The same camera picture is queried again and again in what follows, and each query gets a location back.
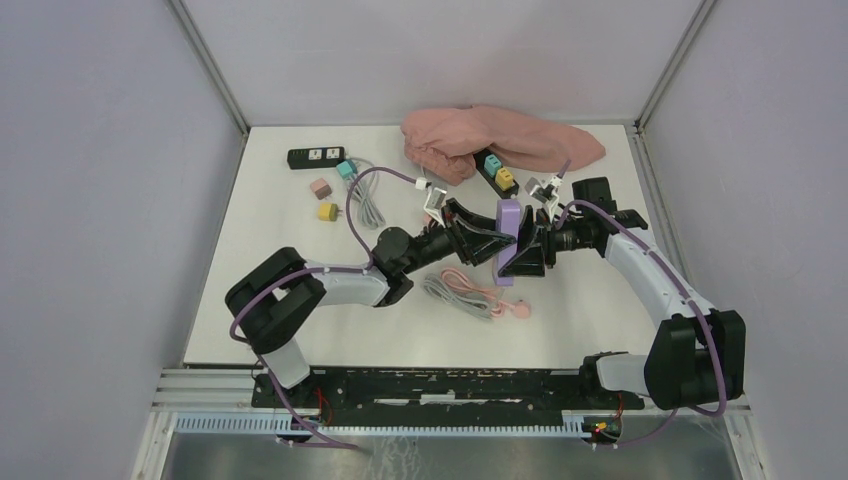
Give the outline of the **yellow adapter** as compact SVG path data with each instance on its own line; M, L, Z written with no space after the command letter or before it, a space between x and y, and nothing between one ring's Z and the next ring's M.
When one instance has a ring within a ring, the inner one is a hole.
M509 191L515 184L513 174L505 167L498 172L494 181L501 191Z
M324 222L336 222L341 212L340 207L333 202L323 202L319 205L317 218Z

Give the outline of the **black power strip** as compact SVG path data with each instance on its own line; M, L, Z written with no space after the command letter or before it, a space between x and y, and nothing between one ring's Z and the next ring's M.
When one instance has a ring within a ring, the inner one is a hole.
M473 154L477 171L501 199L516 198L519 186L501 158L489 149Z
M291 170L335 168L346 158L344 147L312 147L290 149L286 162Z

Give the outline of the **teal plug adapter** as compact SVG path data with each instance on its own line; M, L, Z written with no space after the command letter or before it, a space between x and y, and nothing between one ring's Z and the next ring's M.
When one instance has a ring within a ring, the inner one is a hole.
M336 170L344 181L353 181L359 174L356 163L350 159L343 160L336 165Z

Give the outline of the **pink adapter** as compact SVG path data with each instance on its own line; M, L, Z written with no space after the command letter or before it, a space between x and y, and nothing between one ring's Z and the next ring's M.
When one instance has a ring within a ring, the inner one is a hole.
M318 178L311 182L310 190L318 200L323 200L333 194L331 185L324 178Z

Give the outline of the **purple power strip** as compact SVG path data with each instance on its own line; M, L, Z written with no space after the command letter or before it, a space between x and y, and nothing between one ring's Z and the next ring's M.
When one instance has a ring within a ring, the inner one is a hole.
M522 207L516 199L501 199L498 201L496 212L496 228L499 233L518 237L522 220ZM497 287L511 287L514 283L511 277L505 276L501 270L516 255L517 245L513 244L498 253L492 268L493 282Z

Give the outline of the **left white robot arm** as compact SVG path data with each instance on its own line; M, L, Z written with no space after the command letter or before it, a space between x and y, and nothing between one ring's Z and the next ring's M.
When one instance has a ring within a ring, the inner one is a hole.
M384 229L363 265L308 261L293 247L281 248L225 294L233 316L231 337L257 356L280 398L303 406L312 399L315 382L296 334L314 310L394 305L412 289L411 273L446 257L471 266L512 257L521 226L532 216L531 208L516 200L502 201L490 218L450 199L417 235L401 227Z

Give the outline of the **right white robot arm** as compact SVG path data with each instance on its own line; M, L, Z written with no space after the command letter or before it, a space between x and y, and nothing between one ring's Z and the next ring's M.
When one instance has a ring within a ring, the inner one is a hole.
M542 208L531 210L517 237L506 276L542 276L558 254L591 249L627 281L655 326L645 355L599 353L585 358L577 382L580 400L602 408L618 392L648 397L663 410L688 408L719 416L744 390L746 326L734 310L719 310L689 285L660 251L646 220L619 209L605 177L572 185L561 202L562 179L531 179Z

